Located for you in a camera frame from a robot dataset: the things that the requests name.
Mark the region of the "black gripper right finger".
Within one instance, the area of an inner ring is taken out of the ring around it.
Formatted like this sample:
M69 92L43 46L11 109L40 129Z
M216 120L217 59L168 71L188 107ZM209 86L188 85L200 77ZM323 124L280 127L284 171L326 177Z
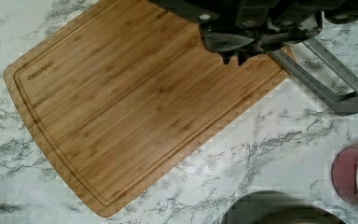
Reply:
M249 58L268 51L274 51L284 46L290 35L284 33L263 33L261 31L242 31L240 36L246 37L250 42L240 47L238 52L238 66L242 66Z

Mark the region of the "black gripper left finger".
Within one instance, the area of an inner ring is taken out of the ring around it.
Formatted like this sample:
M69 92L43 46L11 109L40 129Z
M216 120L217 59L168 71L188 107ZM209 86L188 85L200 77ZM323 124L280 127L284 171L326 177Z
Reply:
M230 63L232 57L237 58L238 65L243 65L249 58L255 56L252 38L217 32L203 26L199 27L199 31L204 48L218 54L225 65Z

